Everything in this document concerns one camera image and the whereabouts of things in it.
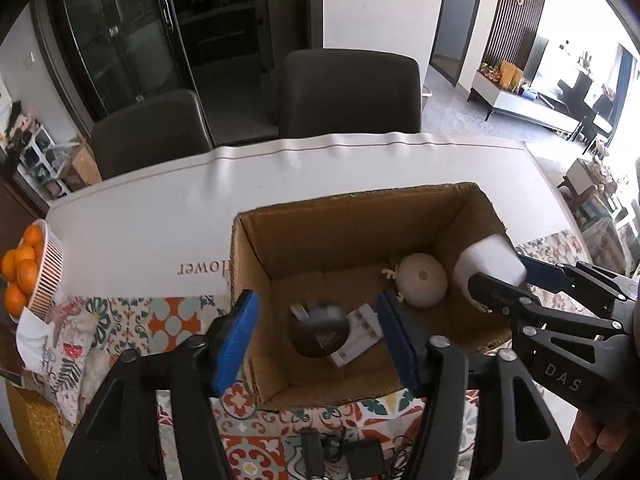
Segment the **person's hand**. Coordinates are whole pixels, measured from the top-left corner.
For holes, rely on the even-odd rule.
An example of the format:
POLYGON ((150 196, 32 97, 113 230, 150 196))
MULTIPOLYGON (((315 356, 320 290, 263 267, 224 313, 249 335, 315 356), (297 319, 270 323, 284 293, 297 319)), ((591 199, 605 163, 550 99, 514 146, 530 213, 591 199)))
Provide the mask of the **person's hand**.
POLYGON ((585 463, 596 448, 603 452, 617 453, 630 433, 629 422, 605 427, 589 414, 578 411, 568 440, 574 465, 585 463))

